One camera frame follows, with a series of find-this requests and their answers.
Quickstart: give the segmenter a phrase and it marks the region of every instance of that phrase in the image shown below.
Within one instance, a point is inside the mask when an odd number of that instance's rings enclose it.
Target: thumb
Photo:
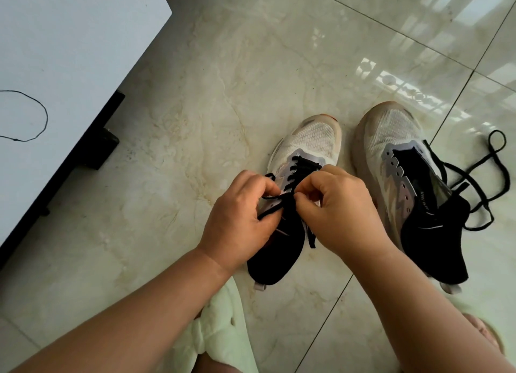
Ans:
[[[304,222],[313,230],[312,226],[317,222],[320,216],[321,208],[312,202],[303,193],[295,193],[293,195],[296,200],[296,211]]]
[[[275,211],[274,213],[267,214],[260,220],[260,229],[267,237],[273,234],[274,230],[278,227],[278,224],[281,221],[281,214],[283,214],[282,208]]]

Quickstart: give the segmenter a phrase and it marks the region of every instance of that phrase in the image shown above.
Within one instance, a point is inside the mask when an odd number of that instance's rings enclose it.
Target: shoelace loop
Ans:
[[[504,143],[498,149],[495,149],[492,144],[492,137],[495,133],[500,133],[504,140]],[[468,188],[471,185],[474,188],[474,190],[476,191],[476,193],[478,194],[478,196],[480,197],[480,199],[481,199],[480,202],[478,202],[470,210],[470,214],[477,212],[481,207],[483,207],[489,213],[489,216],[491,219],[488,222],[486,222],[484,225],[477,226],[477,227],[468,227],[468,226],[464,225],[464,229],[466,229],[467,231],[477,232],[477,231],[482,231],[485,228],[487,228],[489,225],[491,225],[494,222],[494,215],[491,212],[491,208],[489,207],[489,202],[492,202],[495,199],[498,199],[499,197],[501,197],[503,194],[506,194],[506,192],[508,192],[511,187],[511,179],[510,179],[509,171],[507,170],[505,165],[503,165],[501,163],[501,161],[498,157],[498,153],[503,148],[505,148],[505,146],[507,145],[507,137],[505,136],[504,132],[502,132],[500,130],[493,130],[491,133],[489,133],[489,135],[487,137],[487,148],[489,150],[488,154],[486,156],[484,156],[483,158],[481,158],[476,163],[474,163],[471,167],[467,168],[465,171],[453,164],[439,160],[439,158],[436,156],[436,154],[430,148],[430,145],[428,144],[428,142],[426,140],[424,140],[423,142],[424,142],[425,146],[428,148],[430,155],[432,157],[432,160],[437,165],[437,168],[439,168],[439,171],[441,172],[441,178],[442,178],[442,181],[444,182],[444,184],[448,184],[448,174],[446,172],[446,168],[448,168],[460,175],[460,179],[458,181],[454,182],[453,184],[451,184],[451,186],[449,186],[450,189],[453,191],[453,195],[460,194],[461,192],[463,192],[466,188]],[[491,198],[488,198],[486,193],[484,193],[484,191],[482,190],[480,185],[476,182],[476,180],[471,177],[471,172],[473,172],[474,169],[478,168],[479,166],[481,166],[482,164],[484,164],[486,161],[488,161],[491,158],[493,159],[495,164],[498,166],[501,174],[503,175],[504,186],[498,194],[492,196]]]
[[[288,217],[291,217],[294,214],[297,214],[296,201],[293,198],[294,189],[304,178],[306,178],[312,172],[319,171],[319,169],[322,168],[322,166],[319,163],[317,163],[315,161],[307,160],[306,158],[301,157],[301,156],[294,156],[294,157],[292,157],[292,160],[295,161],[296,163],[292,167],[290,167],[290,171],[294,171],[294,172],[292,174],[290,174],[290,176],[287,178],[287,181],[289,181],[290,183],[288,183],[284,188],[285,191],[287,191],[287,190],[290,190],[290,191],[287,193],[277,195],[275,197],[262,197],[265,200],[279,199],[279,200],[281,200],[281,202],[278,203],[277,205],[271,207],[270,209],[264,211],[263,213],[261,213],[258,216],[258,220],[261,220],[266,215],[272,214],[281,208],[284,209],[284,214],[282,216],[284,219],[287,219]],[[268,178],[271,178],[272,181],[276,180],[276,176],[273,173],[268,173],[265,176]],[[313,234],[313,232],[310,230],[310,228],[308,226],[306,226],[306,231],[308,234],[308,243],[310,245],[310,248],[315,248],[315,235]]]

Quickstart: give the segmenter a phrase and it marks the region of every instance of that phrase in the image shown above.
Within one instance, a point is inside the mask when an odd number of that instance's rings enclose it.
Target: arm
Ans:
[[[516,371],[389,240],[360,179],[326,166],[296,192],[298,213],[353,271],[405,371]]]
[[[241,172],[216,201],[197,248],[13,373],[150,371],[236,268],[274,232],[280,212],[261,221],[256,217],[264,194],[278,195],[280,189],[268,178]]]

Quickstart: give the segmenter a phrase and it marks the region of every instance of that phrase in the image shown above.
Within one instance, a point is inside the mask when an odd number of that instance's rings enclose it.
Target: forearm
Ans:
[[[147,372],[229,276],[205,254],[190,251],[13,372]]]
[[[348,262],[405,371],[515,372],[394,245]]]

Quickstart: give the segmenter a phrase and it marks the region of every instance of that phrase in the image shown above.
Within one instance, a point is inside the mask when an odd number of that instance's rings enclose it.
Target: white tabletop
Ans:
[[[137,62],[165,0],[0,0],[0,89],[42,103],[0,138],[0,245]],[[44,109],[0,92],[0,135]]]

